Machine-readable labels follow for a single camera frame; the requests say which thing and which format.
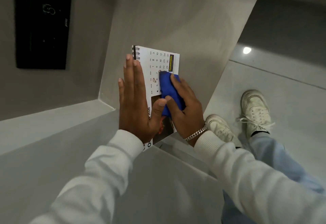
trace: light blue jeans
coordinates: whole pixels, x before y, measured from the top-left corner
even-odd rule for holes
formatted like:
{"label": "light blue jeans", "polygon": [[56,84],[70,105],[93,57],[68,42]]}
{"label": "light blue jeans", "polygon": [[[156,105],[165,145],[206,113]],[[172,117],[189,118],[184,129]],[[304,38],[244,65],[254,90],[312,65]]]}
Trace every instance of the light blue jeans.
{"label": "light blue jeans", "polygon": [[[284,146],[277,143],[268,133],[260,132],[253,135],[250,138],[250,146],[256,160],[263,161],[307,189],[321,194],[325,193],[324,188],[317,183],[316,179],[307,174],[303,167],[286,153]],[[222,224],[255,224],[254,221],[237,209],[225,191],[223,191],[223,195]]]}

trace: finger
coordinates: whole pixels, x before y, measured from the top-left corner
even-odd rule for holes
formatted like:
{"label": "finger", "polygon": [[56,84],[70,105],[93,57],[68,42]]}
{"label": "finger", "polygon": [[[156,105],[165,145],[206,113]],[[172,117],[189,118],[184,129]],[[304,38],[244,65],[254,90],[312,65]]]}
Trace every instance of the finger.
{"label": "finger", "polygon": [[124,98],[133,101],[134,98],[134,64],[131,54],[127,54],[124,65]]}
{"label": "finger", "polygon": [[196,97],[195,92],[191,89],[191,87],[188,85],[185,79],[180,78],[180,82],[181,85],[183,85],[193,97]]}
{"label": "finger", "polygon": [[166,99],[158,99],[153,104],[149,128],[151,131],[155,131],[155,133],[160,129],[162,112],[166,102]]}
{"label": "finger", "polygon": [[141,64],[137,60],[134,63],[134,93],[137,104],[146,104],[146,88],[144,74],[142,72]]}
{"label": "finger", "polygon": [[183,98],[183,100],[185,101],[186,106],[189,105],[190,100],[191,100],[191,95],[188,92],[188,90],[185,88],[185,86],[183,86],[181,84],[181,82],[179,82],[175,76],[173,74],[171,74],[171,82],[173,83],[173,86],[175,87],[175,89],[177,90],[178,94]]}
{"label": "finger", "polygon": [[120,101],[120,105],[122,105],[124,101],[124,81],[122,78],[118,79],[118,86],[119,86],[119,101]]}
{"label": "finger", "polygon": [[176,119],[180,115],[184,115],[184,113],[179,109],[177,103],[174,101],[174,99],[171,96],[167,95],[165,99],[167,100],[166,105],[169,108],[169,111],[172,116],[172,120]]}

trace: calendar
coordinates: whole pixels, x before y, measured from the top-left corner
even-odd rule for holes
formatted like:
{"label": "calendar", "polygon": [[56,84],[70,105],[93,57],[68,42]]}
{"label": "calendar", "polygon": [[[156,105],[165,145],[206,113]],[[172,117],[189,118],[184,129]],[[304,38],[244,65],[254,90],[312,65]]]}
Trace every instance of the calendar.
{"label": "calendar", "polygon": [[[133,46],[132,53],[135,60],[141,63],[144,73],[146,100],[148,115],[151,116],[152,105],[161,98],[161,87],[159,73],[167,71],[173,74],[179,73],[180,54],[155,50],[142,46]],[[160,130],[149,142],[144,144],[144,150],[176,132],[172,120],[167,116],[162,116]]]}

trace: fingernail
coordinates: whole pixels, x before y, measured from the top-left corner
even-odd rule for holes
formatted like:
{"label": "fingernail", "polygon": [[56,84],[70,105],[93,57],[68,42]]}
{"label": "fingernail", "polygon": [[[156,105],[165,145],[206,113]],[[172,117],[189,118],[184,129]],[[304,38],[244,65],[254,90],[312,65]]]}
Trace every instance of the fingernail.
{"label": "fingernail", "polygon": [[159,101],[158,101],[158,105],[159,106],[165,106],[165,104],[166,104],[166,99],[160,99]]}

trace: white sleeve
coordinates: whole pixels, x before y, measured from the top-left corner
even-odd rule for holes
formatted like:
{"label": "white sleeve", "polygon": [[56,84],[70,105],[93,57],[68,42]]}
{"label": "white sleeve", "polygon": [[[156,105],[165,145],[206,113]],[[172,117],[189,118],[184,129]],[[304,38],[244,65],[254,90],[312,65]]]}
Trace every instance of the white sleeve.
{"label": "white sleeve", "polygon": [[305,189],[255,160],[213,132],[200,136],[195,151],[210,166],[235,206],[259,224],[325,223],[326,197]]}
{"label": "white sleeve", "polygon": [[143,148],[136,136],[118,130],[87,160],[85,172],[64,186],[49,212],[30,224],[111,223],[115,200],[125,192],[133,161]]}

